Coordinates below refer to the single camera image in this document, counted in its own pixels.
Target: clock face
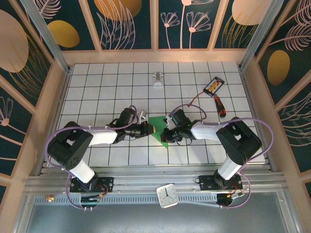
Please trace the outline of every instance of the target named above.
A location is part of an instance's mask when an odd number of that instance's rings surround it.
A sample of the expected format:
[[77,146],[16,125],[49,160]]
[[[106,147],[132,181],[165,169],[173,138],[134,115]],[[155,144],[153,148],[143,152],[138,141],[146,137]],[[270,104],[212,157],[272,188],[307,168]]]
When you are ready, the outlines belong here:
[[156,189],[157,197],[162,208],[167,208],[178,203],[178,195],[173,184],[168,184]]

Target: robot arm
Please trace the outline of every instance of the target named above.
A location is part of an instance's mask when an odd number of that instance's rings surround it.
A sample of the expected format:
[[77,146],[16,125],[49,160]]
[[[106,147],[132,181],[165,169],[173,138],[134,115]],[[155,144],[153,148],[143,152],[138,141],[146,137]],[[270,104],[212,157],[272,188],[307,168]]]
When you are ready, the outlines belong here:
[[[96,144],[115,144],[124,140],[125,136],[141,138],[154,133],[154,127],[147,121],[141,124],[130,124],[136,117],[131,108],[125,108],[118,119],[114,119],[108,129],[78,129],[68,130],[57,134],[49,143],[48,154],[64,169],[72,173],[85,191],[93,191],[98,184],[98,175],[83,160],[89,146]],[[71,121],[67,127],[79,127]]]
[[164,121],[170,128],[164,129],[161,134],[162,142],[179,142],[183,138],[210,139],[221,142],[227,158],[214,173],[214,182],[218,189],[224,189],[230,185],[231,180],[236,178],[237,171],[262,146],[261,140],[243,121],[218,126],[204,125],[200,120],[191,122],[181,109],[170,114]]

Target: green paper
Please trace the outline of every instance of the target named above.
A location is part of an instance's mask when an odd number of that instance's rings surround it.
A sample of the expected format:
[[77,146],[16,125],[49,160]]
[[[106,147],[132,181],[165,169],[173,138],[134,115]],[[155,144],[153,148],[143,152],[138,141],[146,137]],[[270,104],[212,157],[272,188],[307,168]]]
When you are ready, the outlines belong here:
[[163,121],[165,116],[152,116],[148,118],[148,123],[153,125],[155,128],[155,133],[152,136],[158,140],[165,148],[168,148],[167,142],[161,142],[160,135],[166,128],[166,123]]

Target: screwdriver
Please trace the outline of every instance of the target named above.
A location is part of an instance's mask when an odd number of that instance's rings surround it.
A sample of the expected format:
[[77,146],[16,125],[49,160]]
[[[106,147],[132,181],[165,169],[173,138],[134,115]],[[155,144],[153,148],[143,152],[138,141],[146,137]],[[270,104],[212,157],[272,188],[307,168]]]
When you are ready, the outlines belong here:
[[217,96],[216,94],[214,95],[214,100],[216,103],[218,115],[220,116],[220,118],[224,118],[226,116],[226,112],[223,103],[221,102],[219,96]]

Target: white grid tiles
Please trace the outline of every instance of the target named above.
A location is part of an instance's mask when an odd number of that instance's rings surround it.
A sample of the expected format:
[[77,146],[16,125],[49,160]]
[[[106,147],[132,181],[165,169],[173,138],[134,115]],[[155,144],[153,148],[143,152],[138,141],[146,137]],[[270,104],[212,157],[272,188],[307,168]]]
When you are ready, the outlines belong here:
[[[165,87],[153,88],[153,73],[163,71]],[[207,112],[207,121],[226,121],[235,116],[251,117],[234,62],[76,64],[59,128],[69,121],[83,126],[104,126],[119,117],[122,110],[131,104],[138,111],[146,110],[149,117],[165,117],[178,105],[191,102],[216,76],[225,81],[217,94],[221,97],[227,116],[219,119],[214,99],[202,94],[193,104]],[[185,106],[183,109],[190,120],[201,117],[196,108]],[[256,132],[253,122],[246,124]],[[153,136],[149,136],[137,140],[131,138],[131,141],[114,145],[92,146],[83,159],[90,166],[102,167],[220,164],[225,158],[225,150],[218,141],[194,140],[189,146],[174,143],[166,149]],[[256,162],[265,163],[265,159],[262,156]]]

